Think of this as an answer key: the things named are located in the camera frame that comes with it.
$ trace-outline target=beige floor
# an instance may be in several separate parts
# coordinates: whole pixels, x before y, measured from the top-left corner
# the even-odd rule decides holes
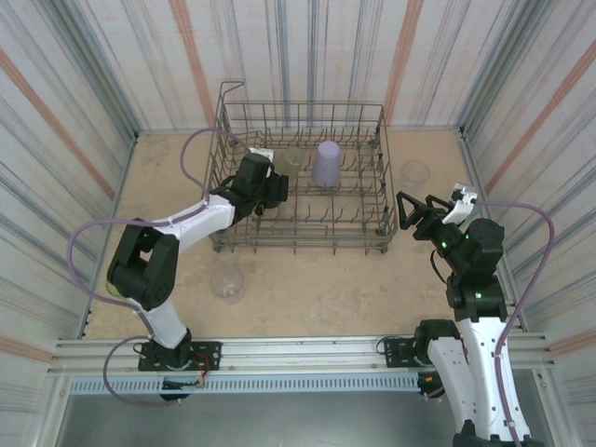
[[[117,215],[152,220],[192,205],[200,197],[180,173],[184,136],[142,137],[135,150]],[[209,137],[197,139],[188,166],[203,177]],[[452,132],[391,132],[390,155],[396,191],[400,167],[409,159],[431,170],[426,194],[448,197],[465,173]],[[110,259],[121,234],[110,239]],[[195,337],[318,336],[410,333],[422,318],[451,318],[444,285],[428,262],[429,242],[416,242],[412,231],[399,231],[389,251],[328,249],[237,250],[215,253],[204,239],[180,258],[173,299]],[[214,295],[210,277],[222,265],[235,264],[244,274],[242,300],[229,304]],[[447,271],[440,264],[441,271]],[[105,293],[104,287],[99,291]],[[143,334],[127,309],[94,303],[88,338]]]

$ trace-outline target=purple cup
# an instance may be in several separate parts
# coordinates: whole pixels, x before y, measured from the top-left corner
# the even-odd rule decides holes
[[[313,180],[318,186],[329,188],[339,182],[339,144],[327,140],[318,146],[317,159],[313,167]]]

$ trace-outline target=orange stripe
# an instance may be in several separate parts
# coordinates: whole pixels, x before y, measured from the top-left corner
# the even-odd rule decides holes
[[[4,335],[0,335],[0,352],[30,360],[43,361],[44,363],[51,363],[54,357],[51,352],[45,349],[40,349]]]
[[[210,126],[215,124],[215,113],[213,112],[213,103],[211,102],[211,96],[207,87],[207,77],[203,70],[203,64],[201,59],[198,57],[198,48],[196,47],[196,41],[193,37],[193,24],[190,21],[190,14],[188,12],[188,5],[186,0],[169,0],[169,6],[171,12],[176,20],[176,26],[178,31],[183,37],[184,47],[186,49],[186,55],[190,62],[190,68],[193,72],[193,78],[195,79],[196,91],[198,92],[198,98],[203,106],[203,112],[207,118],[207,122]]]
[[[553,357],[559,357],[594,345],[596,345],[596,329],[591,329],[553,343],[549,348]]]
[[[51,127],[54,133],[61,139],[61,141],[68,147],[71,153],[76,159],[83,165],[83,168],[89,173],[89,175],[97,182],[103,192],[110,198],[114,198],[115,192],[110,184],[102,177],[100,172],[93,166],[91,161],[87,158],[83,150],[78,146],[75,139],[70,136],[68,131],[61,124],[59,119],[49,110],[49,107],[43,102],[43,100],[35,93],[31,84],[27,82],[25,77],[19,71],[17,66],[10,60],[8,55],[0,48],[0,66],[4,72],[8,75],[10,80],[19,88],[20,92],[29,100],[32,106],[37,110],[42,118]]]
[[[491,181],[486,184],[486,192],[488,194],[493,191],[494,186],[497,184],[499,179],[503,176],[503,174],[509,169],[513,161],[518,157],[518,155],[523,151],[525,146],[534,138],[538,130],[542,127],[544,122],[550,116],[552,111],[561,103],[561,101],[567,96],[567,94],[571,91],[577,81],[584,75],[584,73],[589,69],[591,64],[596,59],[596,40],[592,42],[592,45],[589,46],[588,50],[584,53],[584,55],[577,61],[574,68],[569,72],[567,77],[565,77],[562,84],[557,88],[555,94],[552,95],[550,98],[549,103],[544,108],[544,110],[540,113],[540,115],[536,118],[532,126],[528,128],[518,143],[515,145],[511,153],[506,158],[505,162],[501,165],[498,169],[496,174],[493,176]]]
[[[395,54],[393,56],[389,86],[385,96],[385,113],[388,125],[391,124],[395,102],[398,100],[400,94],[401,81],[408,65],[408,59],[410,59],[413,38],[416,35],[416,26],[418,26],[418,18],[420,17],[423,4],[424,0],[409,0],[406,7],[406,14],[401,24],[398,45],[395,48]]]

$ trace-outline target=wire basket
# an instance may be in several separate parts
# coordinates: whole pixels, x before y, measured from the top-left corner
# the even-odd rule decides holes
[[[244,219],[212,234],[216,251],[228,247],[352,248],[386,252],[398,229],[383,106],[361,102],[234,101],[220,87],[216,126],[236,134],[249,147],[274,149],[276,159],[290,146],[305,153],[288,201],[262,216]],[[312,180],[318,145],[341,147],[340,181],[323,188]],[[244,149],[226,137],[211,139],[206,177],[212,189],[236,173]]]

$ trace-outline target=striped wall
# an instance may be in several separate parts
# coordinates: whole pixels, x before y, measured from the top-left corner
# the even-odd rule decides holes
[[[237,100],[379,102],[394,126],[454,125],[522,3],[66,2],[144,130],[212,123],[225,79],[246,80]]]
[[[470,135],[490,198],[547,210],[553,253],[527,307],[545,331],[585,445],[596,445],[596,3],[552,2]],[[548,230],[535,215],[494,210],[520,289]]]
[[[0,1],[0,446],[24,445],[58,338],[87,309],[66,240],[112,212],[129,138],[103,108],[41,2]],[[76,245],[91,280],[105,233]]]

